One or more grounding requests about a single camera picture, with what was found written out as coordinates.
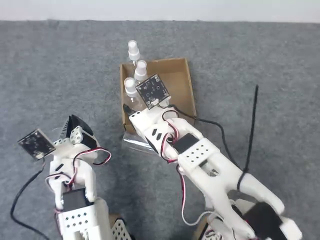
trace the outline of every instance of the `black circuit board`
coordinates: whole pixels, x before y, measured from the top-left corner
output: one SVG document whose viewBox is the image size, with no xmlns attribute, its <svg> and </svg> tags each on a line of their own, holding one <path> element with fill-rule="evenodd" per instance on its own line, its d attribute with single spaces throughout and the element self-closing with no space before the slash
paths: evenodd
<svg viewBox="0 0 320 240">
<path fill-rule="evenodd" d="M 152 109 L 170 96 L 163 81 L 157 74 L 137 85 L 136 90 L 148 109 Z"/>
<path fill-rule="evenodd" d="M 18 141 L 18 144 L 27 151 L 36 161 L 56 150 L 53 143 L 40 130 L 34 130 Z"/>
</svg>

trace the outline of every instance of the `wire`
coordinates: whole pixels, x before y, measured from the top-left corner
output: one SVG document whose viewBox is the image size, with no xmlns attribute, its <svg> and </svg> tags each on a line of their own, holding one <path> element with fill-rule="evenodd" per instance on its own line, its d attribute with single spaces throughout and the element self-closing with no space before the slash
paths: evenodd
<svg viewBox="0 0 320 240">
<path fill-rule="evenodd" d="M 256 109 L 257 109 L 257 102 L 258 102 L 258 91 L 259 91 L 259 85 L 256 85 L 255 86 L 255 91 L 254 91 L 253 107 L 252 107 L 252 119 L 251 119 L 251 130 L 250 130 L 250 137 L 249 137 L 248 152 L 247 152 L 247 155 L 246 155 L 246 161 L 245 161 L 244 169 L 242 170 L 242 174 L 241 174 L 241 176 L 240 176 L 240 178 L 238 180 L 238 183 L 236 185 L 236 189 L 238 191 L 240 191 L 240 184 L 241 184 L 244 176 L 249 171 L 252 144 L 253 144 L 254 133 L 255 133 Z"/>
<path fill-rule="evenodd" d="M 66 182 L 66 181 L 64 181 L 65 182 L 65 184 L 67 184 L 68 186 L 69 186 L 69 183 L 70 183 L 70 180 L 72 179 L 69 175 L 67 175 L 67 174 L 65 174 L 65 173 L 63 173 L 63 172 L 60 172 L 60 173 L 54 173 L 54 174 L 51 174 L 51 175 L 49 175 L 49 176 L 47 176 L 46 178 L 45 178 L 45 183 L 46 183 L 46 185 L 48 186 L 48 188 L 50 189 L 50 191 L 51 192 L 55 192 L 53 189 L 52 189 L 52 187 L 51 187 L 51 185 L 50 185 L 50 183 L 49 183 L 49 179 L 50 178 L 53 178 L 53 177 L 60 177 L 60 176 L 63 176 L 63 177 L 67 177 L 68 178 L 68 180 L 69 180 L 69 182 Z"/>
<path fill-rule="evenodd" d="M 200 122 L 204 122 L 204 123 L 207 123 L 207 124 L 213 124 L 213 125 L 218 126 L 218 127 L 220 128 L 220 130 L 221 130 L 222 142 L 223 142 L 225 151 L 226 151 L 226 153 L 228 154 L 228 157 L 229 157 L 230 161 L 231 161 L 234 165 L 236 165 L 238 168 L 240 168 L 239 165 L 237 164 L 237 162 L 235 161 L 234 157 L 232 156 L 229 148 L 228 148 L 228 144 L 227 144 L 227 140 L 226 140 L 226 135 L 225 135 L 225 130 L 224 130 L 224 128 L 222 127 L 222 125 L 221 125 L 220 123 L 218 123 L 218 122 L 216 122 L 216 121 L 211 121 L 211 120 L 202 119 L 202 118 L 199 118 L 199 117 L 197 117 L 197 116 L 189 115 L 189 114 L 181 111 L 181 110 L 180 110 L 176 105 L 174 105 L 174 104 L 168 105 L 168 106 L 160 106 L 160 105 L 158 105 L 158 106 L 159 106 L 160 108 L 162 108 L 162 109 L 174 107 L 174 109 L 175 109 L 178 113 L 180 113 L 180 114 L 182 114 L 182 115 L 185 115 L 185 116 L 187 116 L 187 117 L 189 117 L 189 118 L 191 118 L 191 119 L 194 119 L 194 120 L 197 120 L 197 121 L 200 121 Z"/>
<path fill-rule="evenodd" d="M 163 114 L 162 114 L 162 120 L 167 122 L 168 125 L 173 129 L 174 131 L 174 138 L 173 138 L 173 141 L 172 143 L 174 144 L 178 139 L 179 139 L 179 131 L 178 129 L 170 122 L 168 122 L 166 119 L 165 119 L 165 114 L 166 113 L 169 113 L 169 112 L 173 112 L 173 113 L 176 113 L 177 114 L 177 117 L 179 118 L 179 113 L 176 111 L 176 110 L 168 110 L 168 111 L 165 111 Z"/>
<path fill-rule="evenodd" d="M 200 216 L 198 217 L 198 219 L 193 222 L 193 223 L 189 223 L 186 221 L 185 219 L 185 214 L 184 214 L 184 210 L 185 210 L 185 203 L 186 203 L 186 182 L 184 179 L 184 176 L 181 174 L 181 172 L 179 171 L 179 165 L 176 166 L 176 171 L 179 174 L 180 177 L 180 181 L 181 181 L 181 191 L 182 191 L 182 204 L 181 204 L 181 216 L 182 216 L 182 220 L 184 221 L 184 223 L 188 226 L 194 226 L 197 225 L 201 218 L 206 215 L 206 214 L 213 214 L 213 211 L 204 211 L 203 213 L 200 214 Z"/>
<path fill-rule="evenodd" d="M 17 193 L 17 195 L 15 196 L 15 198 L 14 198 L 14 200 L 13 200 L 13 203 L 12 203 L 12 206 L 11 206 L 10 216 L 11 216 L 12 220 L 13 220 L 15 223 L 17 223 L 17 224 L 19 224 L 19 225 L 21 225 L 21 226 L 23 226 L 23 227 L 25 227 L 25 228 L 27 228 L 27 229 L 35 232 L 36 234 L 42 236 L 42 237 L 43 237 L 44 239 L 46 239 L 46 240 L 50 240 L 49 237 L 47 237 L 43 232 L 39 231 L 38 229 L 35 229 L 34 227 L 32 227 L 32 226 L 30 226 L 30 225 L 28 225 L 28 224 L 25 224 L 24 222 L 22 222 L 22 221 L 20 221 L 20 220 L 18 220 L 18 219 L 15 217 L 15 215 L 14 215 L 17 202 L 18 202 L 20 196 L 22 195 L 22 193 L 24 192 L 24 190 L 28 187 L 28 185 L 29 185 L 30 183 L 33 182 L 33 180 L 35 180 L 35 179 L 38 177 L 39 174 L 41 174 L 41 173 L 43 172 L 43 170 L 44 170 L 44 168 L 45 168 L 45 158 L 43 158 L 42 160 L 43 160 L 42 168 L 41 168 L 36 174 L 34 174 L 34 175 L 22 186 L 22 188 L 20 189 L 20 191 L 19 191 L 19 192 Z"/>
<path fill-rule="evenodd" d="M 71 180 L 69 181 L 68 185 L 70 186 L 71 184 L 74 183 L 75 181 L 75 178 L 76 178 L 76 174 L 77 174 L 77 170 L 76 170 L 76 166 L 75 166 L 75 163 L 76 163 L 76 159 L 78 157 L 80 157 L 81 155 L 85 155 L 85 154 L 89 154 L 89 153 L 93 153 L 93 152 L 97 152 L 97 151 L 104 151 L 106 153 L 108 153 L 108 157 L 102 161 L 102 162 L 99 162 L 99 163 L 93 163 L 93 165 L 96 165 L 96 166 L 101 166 L 101 165 L 104 165 L 106 164 L 107 162 L 109 162 L 109 160 L 111 159 L 112 157 L 112 154 L 110 151 L 108 151 L 107 149 L 103 148 L 103 147 L 96 147 L 96 148 L 93 148 L 93 149 L 89 149 L 89 150 L 86 150 L 86 151 L 82 151 L 80 153 L 78 153 L 77 155 L 75 155 L 75 157 L 73 158 L 73 161 L 72 161 L 72 166 L 73 166 L 73 176 L 71 178 Z"/>
<path fill-rule="evenodd" d="M 162 139 L 161 148 L 160 148 L 160 155 L 161 155 L 161 157 L 162 157 L 164 160 L 166 160 L 166 162 L 167 162 L 168 164 L 173 163 L 173 162 L 176 162 L 176 161 L 178 160 L 178 159 L 166 158 L 166 157 L 163 155 L 164 148 L 165 148 L 165 143 L 167 143 L 167 139 L 168 139 L 169 137 L 172 137 L 173 139 L 175 138 L 174 136 L 172 136 L 172 133 L 169 133 L 169 132 L 166 133 L 166 134 L 164 135 L 163 139 Z"/>
</svg>

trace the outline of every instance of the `red and white wire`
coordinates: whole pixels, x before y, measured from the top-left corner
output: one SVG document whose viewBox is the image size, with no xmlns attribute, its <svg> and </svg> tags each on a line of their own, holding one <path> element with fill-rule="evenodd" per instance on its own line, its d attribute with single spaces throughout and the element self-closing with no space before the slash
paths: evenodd
<svg viewBox="0 0 320 240">
<path fill-rule="evenodd" d="M 73 161 L 72 161 L 72 165 L 73 165 L 73 176 L 72 176 L 70 182 L 68 183 L 68 185 L 71 185 L 71 184 L 74 183 L 75 178 L 76 178 L 76 175 L 77 175 L 77 169 L 76 169 L 76 166 L 75 166 L 76 159 L 77 159 L 78 157 L 80 157 L 81 155 L 85 155 L 85 154 L 89 154 L 89 153 L 93 153 L 93 152 L 97 152 L 97 151 L 104 151 L 104 152 L 108 153 L 108 157 L 107 157 L 104 161 L 102 161 L 102 162 L 99 162 L 99 163 L 95 163 L 95 162 L 94 162 L 93 165 L 101 166 L 101 165 L 104 165 L 104 164 L 106 164 L 107 162 L 109 162 L 109 160 L 111 159 L 111 156 L 112 156 L 111 152 L 108 151 L 107 149 L 103 148 L 103 147 L 100 147 L 100 146 L 99 146 L 99 147 L 96 147 L 96 148 L 93 148 L 93 149 L 89 149 L 89 150 L 82 151 L 82 152 L 78 153 L 77 155 L 75 155 L 75 157 L 73 158 Z"/>
<path fill-rule="evenodd" d="M 178 159 L 171 159 L 171 158 L 166 158 L 164 155 L 163 155 L 163 152 L 164 152 L 164 149 L 165 149 L 165 143 L 168 143 L 167 142 L 167 139 L 169 138 L 169 137 L 173 137 L 173 135 L 172 135 L 172 133 L 166 133 L 165 135 L 164 135 L 164 137 L 163 137 L 163 139 L 162 139 L 162 143 L 161 143 L 161 148 L 160 148 L 160 155 L 161 155 L 161 157 L 164 159 L 164 160 L 166 160 L 166 162 L 168 163 L 168 164 L 170 164 L 170 163 L 173 163 L 173 162 L 176 162 Z"/>
<path fill-rule="evenodd" d="M 70 181 L 71 181 L 71 179 L 72 179 L 69 175 L 67 175 L 67 174 L 65 174 L 65 173 L 63 173 L 63 172 L 54 173 L 54 174 L 51 174 L 51 175 L 47 176 L 47 177 L 45 178 L 45 183 L 46 183 L 46 185 L 48 186 L 48 188 L 50 189 L 50 191 L 53 192 L 53 193 L 54 193 L 55 191 L 52 189 L 52 187 L 51 187 L 51 185 L 50 185 L 50 183 L 49 183 L 49 179 L 50 179 L 50 178 L 53 178 L 53 177 L 67 177 L 67 180 L 64 181 L 64 182 L 66 182 L 67 185 L 69 185 L 69 183 L 70 183 Z"/>
<path fill-rule="evenodd" d="M 162 114 L 162 120 L 165 121 L 165 122 L 167 122 L 168 125 L 169 125 L 169 126 L 173 129 L 173 131 L 174 131 L 174 136 L 173 136 L 173 141 L 172 141 L 172 143 L 175 143 L 175 142 L 179 139 L 179 131 L 178 131 L 178 129 L 177 129 L 172 123 L 170 123 L 169 121 L 167 121 L 167 120 L 165 119 L 165 114 L 166 114 L 166 113 L 169 113 L 169 112 L 176 113 L 178 117 L 179 117 L 179 113 L 178 113 L 176 110 L 168 110 L 168 111 L 165 111 L 165 112 Z"/>
<path fill-rule="evenodd" d="M 181 217 L 182 217 L 182 220 L 188 226 L 197 225 L 204 215 L 213 214 L 214 212 L 213 211 L 204 211 L 203 213 L 200 214 L 200 216 L 198 217 L 198 219 L 195 222 L 189 223 L 189 222 L 186 221 L 185 214 L 184 214 L 185 204 L 186 204 L 186 182 L 185 182 L 184 176 L 179 171 L 179 165 L 176 166 L 176 171 L 178 172 L 179 177 L 180 177 L 180 181 L 181 181 L 181 191 L 182 191 Z"/>
</svg>

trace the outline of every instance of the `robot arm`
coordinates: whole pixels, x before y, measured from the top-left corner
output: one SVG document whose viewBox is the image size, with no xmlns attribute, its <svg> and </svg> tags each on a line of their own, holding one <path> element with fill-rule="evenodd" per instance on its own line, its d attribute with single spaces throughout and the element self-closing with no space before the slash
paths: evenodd
<svg viewBox="0 0 320 240">
<path fill-rule="evenodd" d="M 50 175 L 46 178 L 54 193 L 60 234 L 64 240 L 112 240 L 109 209 L 106 201 L 97 197 L 91 166 L 96 164 L 97 151 L 108 152 L 104 163 L 111 153 L 99 147 L 89 126 L 78 117 L 70 116 L 65 129 L 65 135 L 54 142 Z"/>
<path fill-rule="evenodd" d="M 177 117 L 174 112 L 173 107 L 155 106 L 152 109 L 135 112 L 129 119 L 136 132 L 159 156 L 169 159 L 169 163 L 178 163 L 179 172 L 186 175 L 201 190 L 207 201 L 206 205 L 214 207 L 226 226 L 243 239 L 253 239 L 256 236 L 255 231 L 234 211 L 227 196 L 230 190 L 237 189 L 242 170 L 226 158 L 212 142 L 203 137 L 201 132 L 186 120 Z M 168 133 L 171 136 L 178 134 L 177 139 L 168 142 L 165 139 Z M 277 215 L 281 215 L 285 209 L 282 201 L 249 173 L 244 176 L 240 190 L 259 202 L 267 203 Z M 284 239 L 301 238 L 295 236 Z"/>
</svg>

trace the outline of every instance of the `black cable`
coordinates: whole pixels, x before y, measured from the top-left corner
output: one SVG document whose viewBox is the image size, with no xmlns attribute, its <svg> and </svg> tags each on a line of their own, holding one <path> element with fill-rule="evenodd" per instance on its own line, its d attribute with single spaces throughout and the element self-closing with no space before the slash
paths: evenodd
<svg viewBox="0 0 320 240">
<path fill-rule="evenodd" d="M 252 108 L 252 120 L 251 120 L 251 130 L 250 130 L 250 137 L 249 137 L 249 146 L 248 146 L 248 153 L 246 155 L 246 161 L 244 169 L 242 170 L 242 174 L 238 180 L 238 183 L 236 185 L 236 189 L 240 191 L 240 184 L 246 175 L 246 173 L 249 171 L 249 164 L 250 164 L 250 156 L 251 156 L 251 150 L 252 150 L 252 143 L 254 140 L 254 132 L 255 132 L 255 123 L 256 123 L 256 109 L 257 109 L 257 102 L 258 102 L 258 91 L 259 86 L 255 86 L 254 91 L 254 100 L 253 100 L 253 108 Z"/>
<path fill-rule="evenodd" d="M 25 224 L 25 223 L 22 222 L 22 221 L 19 221 L 19 220 L 16 219 L 16 217 L 14 216 L 14 211 L 15 211 L 15 208 L 16 208 L 16 205 L 17 205 L 17 202 L 18 202 L 18 199 L 20 198 L 20 196 L 21 196 L 21 194 L 24 192 L 24 190 L 28 187 L 28 185 L 29 185 L 33 180 L 35 180 L 40 173 L 43 172 L 43 170 L 44 170 L 44 168 L 45 168 L 44 161 L 45 161 L 45 159 L 43 159 L 42 169 L 39 170 L 35 175 L 33 175 L 33 176 L 22 186 L 22 188 L 20 189 L 20 191 L 19 191 L 19 192 L 17 193 L 17 195 L 15 196 L 15 198 L 14 198 L 14 200 L 13 200 L 13 203 L 12 203 L 11 210 L 10 210 L 10 216 L 11 216 L 12 220 L 13 220 L 14 222 L 16 222 L 17 224 L 19 224 L 19 225 L 21 225 L 21 226 L 23 226 L 23 227 L 25 227 L 25 228 L 27 228 L 27 229 L 29 229 L 29 230 L 31 230 L 31 231 L 34 231 L 36 234 L 42 236 L 42 237 L 43 237 L 44 239 L 46 239 L 46 240 L 50 240 L 50 238 L 47 237 L 44 233 L 42 233 L 41 231 L 35 229 L 34 227 L 32 227 L 32 226 L 30 226 L 30 225 Z"/>
<path fill-rule="evenodd" d="M 211 120 L 202 119 L 202 118 L 199 118 L 199 117 L 197 117 L 197 116 L 189 115 L 189 114 L 181 111 L 181 110 L 180 110 L 179 108 L 177 108 L 177 106 L 174 105 L 174 104 L 169 105 L 169 106 L 167 106 L 167 107 L 162 107 L 162 108 L 170 108 L 170 107 L 174 107 L 175 110 L 176 110 L 178 113 L 180 113 L 180 114 L 182 114 L 182 115 L 185 115 L 185 116 L 187 116 L 187 117 L 189 117 L 189 118 L 191 118 L 191 119 L 194 119 L 194 120 L 197 120 L 197 121 L 200 121 L 200 122 L 204 122 L 204 123 L 207 123 L 207 124 L 213 124 L 213 125 L 218 126 L 218 127 L 220 128 L 220 130 L 221 130 L 222 142 L 223 142 L 225 151 L 226 151 L 226 153 L 228 154 L 228 157 L 229 157 L 230 161 L 231 161 L 234 165 L 236 165 L 238 168 L 240 168 L 239 165 L 236 163 L 235 159 L 233 158 L 233 156 L 232 156 L 232 154 L 231 154 L 231 152 L 230 152 L 230 150 L 229 150 L 229 148 L 228 148 L 228 144 L 227 144 L 227 140 L 226 140 L 226 135 L 225 135 L 225 130 L 224 130 L 224 128 L 222 127 L 222 125 L 221 125 L 220 123 L 218 123 L 218 122 L 216 122 L 216 121 L 211 121 Z"/>
</svg>

